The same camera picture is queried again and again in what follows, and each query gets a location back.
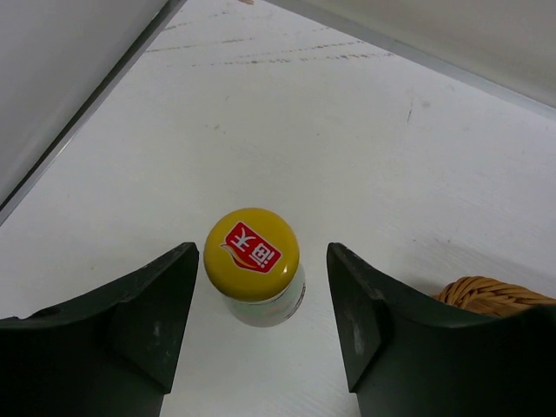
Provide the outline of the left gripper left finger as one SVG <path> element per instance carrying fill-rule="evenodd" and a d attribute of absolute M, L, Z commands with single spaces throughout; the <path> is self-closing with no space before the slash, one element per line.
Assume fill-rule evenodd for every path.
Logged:
<path fill-rule="evenodd" d="M 159 415 L 198 264 L 196 245 L 184 242 L 86 294 L 3 319 L 2 415 Z"/>

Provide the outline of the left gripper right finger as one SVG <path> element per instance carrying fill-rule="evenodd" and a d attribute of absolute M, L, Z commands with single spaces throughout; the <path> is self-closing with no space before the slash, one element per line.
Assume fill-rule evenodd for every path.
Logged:
<path fill-rule="evenodd" d="M 327 250 L 350 392 L 364 416 L 552 416 L 555 310 L 493 318 L 448 306 Z"/>

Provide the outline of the yellow cap red sauce bottle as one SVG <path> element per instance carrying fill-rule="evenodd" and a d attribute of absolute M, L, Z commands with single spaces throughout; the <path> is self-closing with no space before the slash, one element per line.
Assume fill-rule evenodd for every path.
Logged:
<path fill-rule="evenodd" d="M 306 293 L 295 232 L 264 208 L 241 208 L 222 217 L 208 233 L 203 264 L 230 313 L 252 327 L 288 320 Z"/>

